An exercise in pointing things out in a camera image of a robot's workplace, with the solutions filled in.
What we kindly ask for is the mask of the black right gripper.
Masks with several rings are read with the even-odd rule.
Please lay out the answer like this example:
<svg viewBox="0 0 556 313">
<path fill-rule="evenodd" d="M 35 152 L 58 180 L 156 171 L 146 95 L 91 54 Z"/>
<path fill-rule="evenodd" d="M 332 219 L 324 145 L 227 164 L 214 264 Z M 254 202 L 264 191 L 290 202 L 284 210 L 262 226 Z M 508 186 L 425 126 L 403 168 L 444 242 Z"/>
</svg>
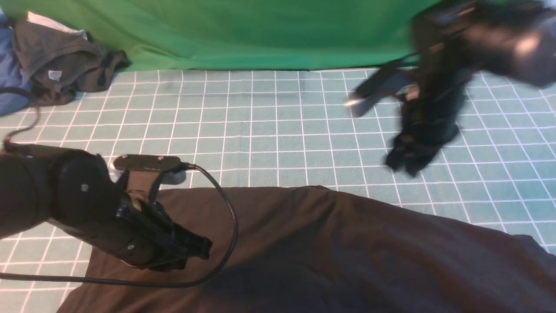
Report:
<svg viewBox="0 0 556 313">
<path fill-rule="evenodd" d="M 392 141 L 385 165 L 415 177 L 460 133 L 457 117 L 465 103 L 466 83 L 433 93 L 410 85 L 403 96 L 401 131 Z"/>
</svg>

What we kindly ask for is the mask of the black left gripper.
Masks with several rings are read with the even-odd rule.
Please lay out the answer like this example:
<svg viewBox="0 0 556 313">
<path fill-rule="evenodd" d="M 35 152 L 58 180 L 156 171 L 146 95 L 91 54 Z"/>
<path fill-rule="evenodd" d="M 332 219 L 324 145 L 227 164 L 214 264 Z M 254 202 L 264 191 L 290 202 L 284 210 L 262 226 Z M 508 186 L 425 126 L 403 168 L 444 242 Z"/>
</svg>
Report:
<svg viewBox="0 0 556 313">
<path fill-rule="evenodd" d="M 182 270 L 191 257 L 209 258 L 212 247 L 169 216 L 135 208 L 123 192 L 60 197 L 48 222 L 137 269 Z"/>
</svg>

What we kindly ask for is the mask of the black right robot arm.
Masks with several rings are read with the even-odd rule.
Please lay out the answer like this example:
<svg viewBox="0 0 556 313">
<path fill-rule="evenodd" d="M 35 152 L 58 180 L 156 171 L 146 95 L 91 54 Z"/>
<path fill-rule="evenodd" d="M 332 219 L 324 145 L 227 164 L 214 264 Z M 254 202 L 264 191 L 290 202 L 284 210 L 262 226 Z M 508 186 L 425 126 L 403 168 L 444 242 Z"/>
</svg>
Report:
<svg viewBox="0 0 556 313">
<path fill-rule="evenodd" d="M 417 175 L 459 134 L 475 73 L 555 83 L 555 10 L 541 0 L 441 0 L 412 19 L 411 37 L 419 62 L 404 74 L 401 131 L 385 159 L 395 171 Z"/>
</svg>

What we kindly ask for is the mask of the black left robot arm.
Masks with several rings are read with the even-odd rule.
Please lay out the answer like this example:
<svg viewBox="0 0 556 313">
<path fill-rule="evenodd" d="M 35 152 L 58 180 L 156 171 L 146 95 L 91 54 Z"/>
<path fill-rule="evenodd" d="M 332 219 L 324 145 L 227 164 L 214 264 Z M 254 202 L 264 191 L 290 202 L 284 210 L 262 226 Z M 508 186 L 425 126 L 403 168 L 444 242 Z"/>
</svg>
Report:
<svg viewBox="0 0 556 313">
<path fill-rule="evenodd" d="M 210 257 L 212 242 L 173 222 L 156 201 L 185 178 L 176 156 L 127 154 L 113 162 L 83 150 L 16 144 L 1 154 L 1 238 L 57 226 L 138 269 L 182 270 Z"/>
</svg>

